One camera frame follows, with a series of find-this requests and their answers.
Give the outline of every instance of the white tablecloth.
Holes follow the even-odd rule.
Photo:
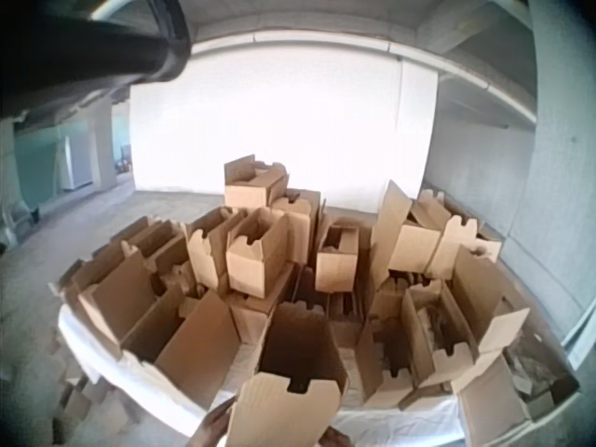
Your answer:
[[[131,368],[126,358],[116,361],[67,305],[61,308],[58,327],[91,381],[104,377],[164,424],[185,436],[193,435],[205,412],[191,400],[174,400],[163,388],[139,373],[138,368]],[[236,394],[249,378],[247,363],[251,352],[251,346],[241,346],[213,406]],[[358,398],[359,390],[351,384],[344,402],[354,404]],[[431,411],[418,413],[342,408],[332,426],[356,445],[366,446],[430,446],[464,438],[455,397],[442,400]]]

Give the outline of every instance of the concrete floor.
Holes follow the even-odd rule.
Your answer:
[[[191,221],[222,204],[221,196],[134,192],[131,180],[104,194],[79,198],[56,208],[20,247],[1,260],[1,362],[12,371],[1,382],[3,430],[16,436],[13,445],[51,445],[51,416],[61,389],[60,368],[47,352],[56,329],[60,301],[47,283],[77,257],[89,257],[110,235],[145,214]],[[577,372],[582,395],[547,426],[514,445],[589,445],[595,439],[596,355],[592,351]],[[73,446],[183,446],[186,438],[150,415],[120,435],[109,435],[94,408],[78,426]]]

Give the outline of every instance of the pile of cardboard boxes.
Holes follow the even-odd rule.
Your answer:
[[[412,201],[390,182],[370,223],[332,216],[318,192],[289,189],[278,163],[243,157],[224,177],[224,207],[192,223],[143,217],[52,290],[115,357],[205,410],[240,343],[255,345],[229,445],[315,445],[348,388],[346,349],[364,407],[411,411],[455,393],[471,409],[474,441],[576,391],[548,326],[530,314],[531,298],[496,262],[498,237],[442,194],[424,190]],[[503,357],[526,336],[539,337],[550,360],[527,360],[527,349],[524,359]],[[537,379],[536,362],[556,372]],[[510,386],[509,406],[540,405],[478,428],[473,388],[493,376]],[[567,394],[555,395],[560,380]],[[531,393],[537,382],[540,396]]]

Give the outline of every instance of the white wall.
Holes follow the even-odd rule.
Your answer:
[[[534,133],[437,113],[425,181],[507,235],[522,199]]]
[[[417,196],[437,74],[343,47],[251,46],[190,61],[131,90],[137,188],[222,193],[223,163],[279,161],[290,185],[331,206],[376,211],[388,179]]]

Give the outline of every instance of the hand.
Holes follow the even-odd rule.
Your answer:
[[[318,445],[320,447],[354,447],[348,436],[333,427],[327,427],[323,436],[318,440]]]
[[[230,409],[235,401],[236,396],[207,413],[193,437],[186,444],[187,447],[216,447],[227,432],[230,424]]]

